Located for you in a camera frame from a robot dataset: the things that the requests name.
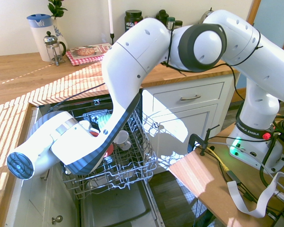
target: cabinet knob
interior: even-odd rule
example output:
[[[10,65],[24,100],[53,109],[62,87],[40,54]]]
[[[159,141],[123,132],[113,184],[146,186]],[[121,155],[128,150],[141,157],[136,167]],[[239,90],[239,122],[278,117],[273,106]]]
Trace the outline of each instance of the cabinet knob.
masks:
[[[58,215],[56,218],[52,218],[52,224],[55,224],[55,222],[60,223],[63,221],[63,217],[61,215]]]
[[[180,98],[180,101],[187,101],[187,100],[193,100],[193,99],[197,99],[197,98],[201,98],[201,96],[196,95],[195,97],[191,97],[191,98]]]

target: butcher block countertop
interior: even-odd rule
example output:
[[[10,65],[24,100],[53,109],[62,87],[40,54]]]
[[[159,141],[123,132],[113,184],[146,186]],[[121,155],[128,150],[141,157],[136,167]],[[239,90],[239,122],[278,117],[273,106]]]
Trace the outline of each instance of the butcher block countertop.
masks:
[[[0,227],[4,225],[15,182],[5,161],[8,152],[24,142],[31,107],[60,102],[104,82],[101,62],[72,66],[67,57],[65,60],[66,63],[57,67],[42,61],[39,53],[0,56]],[[231,70],[226,65],[184,75],[158,65],[145,78],[141,87],[227,74],[231,74]],[[74,99],[104,94],[108,94],[105,85]]]

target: dishwasher door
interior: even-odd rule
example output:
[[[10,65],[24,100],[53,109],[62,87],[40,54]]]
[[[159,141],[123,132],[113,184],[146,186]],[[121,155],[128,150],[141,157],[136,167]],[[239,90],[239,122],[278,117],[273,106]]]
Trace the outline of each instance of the dishwasher door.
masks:
[[[161,227],[143,181],[124,189],[91,194],[83,200],[85,227]]]

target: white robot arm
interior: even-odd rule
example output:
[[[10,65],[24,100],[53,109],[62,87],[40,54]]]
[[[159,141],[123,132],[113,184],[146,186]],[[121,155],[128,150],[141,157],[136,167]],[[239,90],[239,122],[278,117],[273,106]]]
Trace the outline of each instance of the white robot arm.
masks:
[[[21,179],[29,179],[59,160],[73,174],[86,175],[93,171],[138,104],[143,79],[168,56],[169,64],[179,70],[205,71],[220,58],[235,65],[250,79],[241,121],[259,131],[269,129],[278,111],[278,100],[273,96],[284,101],[284,51],[281,48],[225,10],[211,13],[203,24],[176,29],[172,43],[170,41],[171,32],[153,18],[127,31],[102,62],[103,78],[114,109],[99,136],[92,137],[67,112],[58,113],[10,153],[7,159],[10,171]],[[38,149],[35,149],[38,138]]]

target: blue end cap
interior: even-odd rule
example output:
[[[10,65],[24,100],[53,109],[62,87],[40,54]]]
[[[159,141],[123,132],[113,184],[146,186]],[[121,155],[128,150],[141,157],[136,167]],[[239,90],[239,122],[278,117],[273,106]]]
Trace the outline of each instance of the blue end cap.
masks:
[[[11,153],[7,158],[7,164],[10,172],[17,178],[27,180],[34,173],[33,163],[24,154]]]
[[[33,14],[27,17],[31,27],[49,27],[53,25],[52,17],[47,14]]]

